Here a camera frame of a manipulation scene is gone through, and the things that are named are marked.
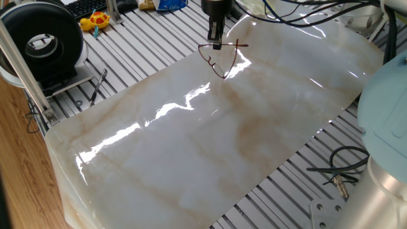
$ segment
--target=marble sheet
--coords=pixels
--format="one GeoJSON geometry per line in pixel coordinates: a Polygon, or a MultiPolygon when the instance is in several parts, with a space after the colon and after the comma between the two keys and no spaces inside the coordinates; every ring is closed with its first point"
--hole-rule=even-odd
{"type": "MultiPolygon", "coordinates": [[[[378,48],[335,22],[295,29],[245,17],[224,42],[238,38],[249,47],[225,80],[194,53],[47,132],[69,224],[208,228],[382,65],[378,48]]],[[[221,67],[234,55],[205,52],[221,67]]]]}

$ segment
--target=black cable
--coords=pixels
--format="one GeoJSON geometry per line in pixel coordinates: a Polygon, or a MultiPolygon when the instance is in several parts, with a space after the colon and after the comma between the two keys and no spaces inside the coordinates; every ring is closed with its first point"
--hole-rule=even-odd
{"type": "MultiPolygon", "coordinates": [[[[293,26],[293,27],[297,27],[297,28],[304,28],[304,27],[311,27],[311,26],[319,25],[319,24],[321,24],[321,23],[327,22],[327,21],[332,20],[332,19],[334,19],[334,18],[336,18],[336,17],[339,17],[339,16],[341,16],[341,15],[344,15],[344,14],[350,12],[350,11],[353,11],[353,10],[356,10],[356,9],[359,9],[359,8],[362,8],[362,7],[365,7],[365,6],[369,6],[369,5],[372,5],[372,4],[373,4],[373,5],[378,5],[378,3],[377,3],[376,1],[368,1],[368,2],[355,1],[355,0],[332,1],[334,4],[329,5],[329,6],[325,6],[325,7],[320,8],[320,9],[317,9],[317,10],[315,10],[315,11],[313,11],[313,12],[311,12],[311,13],[309,13],[309,14],[303,16],[303,17],[300,17],[300,18],[297,18],[297,19],[294,19],[294,20],[284,20],[284,19],[282,19],[282,17],[278,16],[278,14],[276,14],[276,12],[274,12],[274,11],[271,9],[270,5],[268,5],[268,3],[266,2],[266,0],[263,0],[263,2],[265,3],[265,6],[270,10],[270,12],[276,17],[277,20],[276,20],[276,19],[275,19],[275,20],[269,20],[269,19],[265,19],[265,18],[258,17],[258,16],[256,16],[256,15],[253,15],[253,14],[249,13],[247,10],[245,10],[245,9],[243,8],[243,6],[241,6],[241,5],[235,0],[235,3],[236,3],[236,5],[238,6],[238,8],[241,9],[244,13],[246,13],[247,15],[249,15],[249,16],[252,17],[252,18],[255,18],[255,19],[258,19],[258,20],[261,20],[261,21],[264,21],[264,22],[269,22],[269,23],[287,24],[287,25],[290,25],[290,26],[293,26]],[[336,14],[330,16],[330,17],[327,17],[327,18],[325,18],[325,19],[323,19],[323,20],[320,20],[320,21],[317,21],[317,22],[313,22],[313,23],[311,23],[311,24],[293,24],[293,23],[292,23],[292,22],[302,20],[302,19],[307,18],[307,17],[309,17],[309,16],[311,16],[311,15],[317,13],[317,12],[320,12],[320,11],[325,10],[325,9],[327,9],[327,8],[331,8],[331,7],[337,6],[337,5],[342,4],[342,3],[361,3],[361,4],[358,4],[358,5],[356,5],[356,6],[349,7],[349,8],[347,8],[346,10],[343,10],[343,11],[341,11],[341,12],[339,12],[339,13],[336,13],[336,14]]],[[[319,3],[320,5],[326,4],[325,1],[316,2],[316,3],[319,3]]]]}
{"type": "Polygon", "coordinates": [[[345,178],[345,179],[347,179],[347,181],[344,181],[346,183],[356,183],[356,182],[359,181],[358,178],[350,176],[349,174],[359,174],[361,172],[348,172],[348,171],[349,170],[354,170],[354,169],[357,169],[357,168],[359,168],[359,167],[361,167],[363,165],[366,165],[368,160],[369,160],[369,153],[365,149],[362,149],[362,148],[359,148],[359,147],[356,147],[356,146],[342,146],[342,147],[339,147],[338,149],[334,150],[331,153],[331,156],[329,157],[329,166],[331,168],[326,168],[326,169],[325,168],[307,168],[307,171],[310,171],[310,172],[323,172],[323,173],[332,174],[332,178],[329,181],[325,182],[323,185],[332,183],[333,179],[338,175],[345,178]],[[360,162],[357,162],[357,163],[355,163],[353,165],[349,165],[349,166],[346,166],[346,167],[340,167],[340,168],[335,167],[333,165],[333,158],[335,157],[336,154],[338,154],[340,151],[345,150],[345,149],[352,149],[352,150],[359,151],[359,152],[365,154],[367,157],[362,159],[360,162]]]}
{"type": "Polygon", "coordinates": [[[37,113],[37,112],[34,112],[34,109],[35,109],[36,107],[33,106],[33,105],[30,103],[30,99],[28,100],[28,103],[29,103],[29,106],[30,106],[31,108],[30,108],[30,111],[28,112],[28,114],[25,114],[25,118],[28,119],[28,124],[27,124],[26,131],[27,131],[27,133],[29,133],[29,134],[35,134],[36,132],[39,131],[39,128],[38,128],[37,130],[35,130],[35,131],[30,131],[30,126],[31,126],[32,120],[34,119],[34,115],[38,115],[38,113],[37,113]]]}
{"type": "MultiPolygon", "coordinates": [[[[286,15],[283,15],[283,16],[281,16],[281,18],[288,17],[288,16],[292,15],[293,13],[295,13],[295,11],[297,11],[298,7],[300,7],[300,6],[301,6],[301,5],[298,4],[297,7],[295,7],[295,9],[294,9],[291,13],[288,13],[288,14],[286,14],[286,15]]],[[[265,5],[265,15],[266,15],[266,17],[269,18],[268,13],[267,13],[267,7],[266,7],[266,5],[265,5]]]]}
{"type": "Polygon", "coordinates": [[[397,50],[397,24],[396,24],[396,14],[392,9],[385,6],[385,11],[389,16],[389,33],[387,35],[387,44],[384,51],[383,64],[386,64],[394,57],[396,57],[397,50]]]}
{"type": "Polygon", "coordinates": [[[319,8],[319,9],[314,10],[313,12],[311,12],[311,13],[309,13],[309,14],[307,14],[307,15],[304,15],[304,16],[299,17],[299,18],[294,19],[294,20],[289,20],[288,22],[297,22],[297,21],[299,21],[299,20],[303,20],[304,18],[307,18],[307,17],[309,17],[309,16],[312,16],[312,15],[314,15],[314,14],[316,14],[316,13],[322,11],[322,10],[326,10],[326,9],[332,8],[332,7],[338,6],[338,5],[340,5],[340,4],[341,4],[341,3],[334,3],[334,4],[330,4],[330,5],[328,5],[328,6],[321,7],[321,8],[319,8]]]}
{"type": "Polygon", "coordinates": [[[293,3],[293,4],[300,4],[300,5],[305,5],[305,6],[310,6],[310,5],[323,5],[323,4],[329,4],[329,3],[339,3],[339,4],[344,4],[344,3],[350,3],[353,1],[348,1],[348,0],[331,0],[331,1],[304,1],[304,2],[297,2],[297,1],[292,1],[292,0],[281,0],[286,3],[293,3]]]}
{"type": "Polygon", "coordinates": [[[278,21],[275,21],[275,20],[267,20],[267,19],[265,19],[265,18],[257,17],[256,15],[250,14],[250,13],[249,13],[247,10],[245,10],[245,9],[243,8],[243,6],[241,6],[236,0],[235,0],[235,4],[237,5],[237,7],[238,7],[240,10],[242,10],[245,14],[249,15],[249,16],[252,17],[252,18],[255,18],[255,19],[258,19],[258,20],[261,20],[261,21],[264,21],[264,22],[270,22],[270,23],[278,23],[278,24],[281,24],[281,22],[278,22],[278,21]]]}
{"type": "Polygon", "coordinates": [[[362,166],[362,165],[365,165],[365,164],[368,162],[368,159],[369,159],[369,153],[368,153],[365,149],[362,149],[362,148],[359,148],[359,147],[356,147],[356,146],[342,146],[342,147],[339,147],[338,149],[334,150],[334,151],[331,153],[331,156],[329,157],[329,165],[331,166],[331,168],[326,168],[326,169],[323,169],[323,168],[307,168],[307,171],[312,171],[312,172],[327,172],[327,173],[346,172],[346,171],[349,171],[349,170],[357,169],[357,168],[359,168],[359,167],[362,166]],[[345,149],[352,149],[352,150],[359,151],[359,152],[365,154],[367,157],[364,158],[363,160],[361,160],[360,162],[357,162],[357,163],[355,163],[355,164],[353,164],[353,165],[349,165],[349,166],[342,167],[342,168],[336,168],[336,167],[334,167],[334,165],[333,165],[333,158],[334,158],[334,156],[335,156],[339,151],[342,151],[342,150],[345,150],[345,149]]]}
{"type": "Polygon", "coordinates": [[[346,14],[346,13],[348,13],[348,12],[353,11],[353,10],[357,10],[357,9],[362,8],[362,7],[365,7],[365,6],[370,6],[370,5],[372,5],[372,4],[375,4],[373,1],[369,1],[369,2],[365,2],[365,3],[361,3],[361,4],[358,4],[358,5],[349,7],[349,8],[347,8],[347,9],[345,9],[345,10],[339,12],[339,13],[334,14],[333,16],[327,17],[327,18],[322,19],[322,20],[317,21],[317,22],[313,22],[313,23],[309,23],[309,24],[293,24],[293,23],[290,23],[290,21],[284,20],[284,19],[281,18],[278,14],[276,14],[276,12],[271,8],[271,6],[267,3],[266,0],[262,0],[262,1],[263,1],[264,4],[267,6],[268,10],[270,10],[270,12],[274,15],[274,17],[277,18],[281,23],[284,23],[284,24],[286,24],[286,25],[290,25],[290,26],[293,26],[293,27],[296,27],[296,28],[306,28],[306,27],[311,27],[311,26],[319,25],[319,24],[321,24],[321,23],[324,23],[324,22],[327,22],[327,21],[329,21],[329,20],[332,20],[332,19],[334,19],[334,18],[336,18],[336,17],[339,17],[339,16],[341,16],[341,15],[344,15],[344,14],[346,14]]]}

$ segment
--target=black keyboard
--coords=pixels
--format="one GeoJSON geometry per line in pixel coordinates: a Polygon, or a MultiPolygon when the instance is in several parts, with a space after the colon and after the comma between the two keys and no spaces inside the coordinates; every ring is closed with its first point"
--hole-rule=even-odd
{"type": "Polygon", "coordinates": [[[106,0],[78,0],[69,3],[65,8],[73,15],[76,20],[89,17],[93,10],[102,11],[107,8],[106,0]]]}

